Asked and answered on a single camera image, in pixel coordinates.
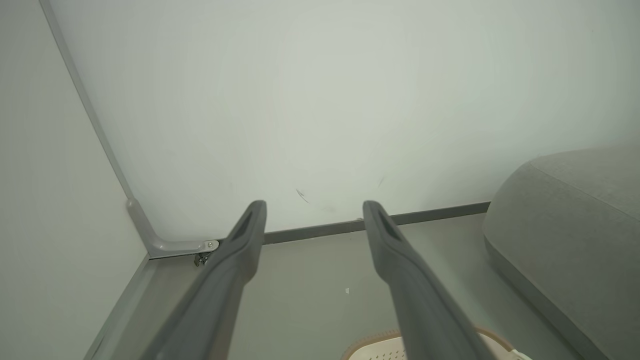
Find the gray cushion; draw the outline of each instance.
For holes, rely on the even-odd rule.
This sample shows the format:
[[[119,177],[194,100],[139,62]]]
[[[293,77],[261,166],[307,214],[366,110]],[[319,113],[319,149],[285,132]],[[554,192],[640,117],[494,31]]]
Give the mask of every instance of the gray cushion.
[[[585,358],[638,358],[637,149],[564,152],[522,165],[492,200],[484,234],[601,352],[559,326]]]

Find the metal corner bracket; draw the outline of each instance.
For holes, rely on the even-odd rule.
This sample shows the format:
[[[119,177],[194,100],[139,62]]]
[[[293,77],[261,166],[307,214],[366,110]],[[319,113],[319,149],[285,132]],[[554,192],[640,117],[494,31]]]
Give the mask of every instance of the metal corner bracket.
[[[93,108],[93,104],[89,99],[89,95],[87,94],[86,89],[84,88],[84,84],[82,82],[82,79],[80,78],[80,74],[78,73],[76,64],[71,57],[71,52],[69,51],[64,36],[62,35],[62,30],[60,29],[60,25],[58,24],[58,20],[56,18],[56,14],[53,11],[50,0],[40,0],[40,6],[42,7],[42,11],[44,12],[47,22],[49,23],[49,28],[51,29],[51,33],[53,34],[53,39],[58,45],[58,50],[60,50],[62,60],[67,66],[69,76],[71,77],[71,81],[76,87],[76,91],[78,92],[80,101],[84,106],[87,117],[89,118],[89,121],[93,126],[93,130],[95,131],[95,134],[97,135],[98,140],[100,141],[100,144],[104,149],[104,154],[107,156],[113,172],[115,173],[118,181],[120,182],[120,185],[122,186],[122,190],[127,196],[127,211],[129,212],[129,215],[131,216],[131,219],[133,220],[133,223],[138,230],[138,234],[140,235],[142,242],[147,248],[149,258],[167,258],[170,256],[198,254],[201,252],[212,252],[216,250],[220,245],[220,243],[216,240],[166,241],[156,234],[145,212],[142,210],[140,203],[133,196],[131,187],[129,186],[129,183],[127,182],[124,173],[120,168],[120,164],[116,160],[113,149],[111,148],[102,125],[100,124],[100,120],[98,119],[98,114]]]
[[[127,211],[151,259],[212,252],[220,246],[218,240],[167,241],[162,239],[156,234],[145,211],[142,210],[142,206],[135,198],[127,200]]]

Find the scuff mark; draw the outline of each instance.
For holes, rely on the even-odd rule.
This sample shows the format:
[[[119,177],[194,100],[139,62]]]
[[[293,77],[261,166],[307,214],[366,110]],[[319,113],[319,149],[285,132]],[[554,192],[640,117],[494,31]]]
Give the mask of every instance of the scuff mark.
[[[305,199],[305,194],[303,194],[300,190],[296,189],[296,192],[298,193],[298,195],[300,196],[300,198],[302,200],[304,200],[307,204],[311,204],[309,201],[307,201],[307,199]]]

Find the gray floor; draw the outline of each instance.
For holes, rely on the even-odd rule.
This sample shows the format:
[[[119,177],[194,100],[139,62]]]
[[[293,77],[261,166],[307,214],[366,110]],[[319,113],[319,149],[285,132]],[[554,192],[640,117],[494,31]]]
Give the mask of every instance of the gray floor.
[[[470,215],[400,228],[474,324],[501,334],[534,360],[580,359],[491,266],[483,219]],[[138,358],[200,271],[192,257],[156,261],[161,263],[116,359]],[[229,359],[340,359],[359,338],[396,327],[363,231],[266,245],[244,291]]]

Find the gray baseboard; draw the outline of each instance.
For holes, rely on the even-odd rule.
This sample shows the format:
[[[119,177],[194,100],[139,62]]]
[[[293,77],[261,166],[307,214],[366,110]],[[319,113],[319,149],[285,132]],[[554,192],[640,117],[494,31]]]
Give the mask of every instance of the gray baseboard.
[[[465,215],[473,215],[486,213],[489,208],[489,202],[480,202],[478,204],[455,206],[453,208],[435,209],[418,211],[415,213],[392,215],[391,218],[396,225],[412,224],[414,222],[425,222],[432,220],[440,220],[444,218],[463,217]],[[352,233],[353,231],[364,230],[364,221],[355,220],[348,222],[338,222],[335,224],[301,227],[299,229],[275,231],[264,235],[264,244],[285,243],[288,241],[304,240],[318,238],[320,236]]]

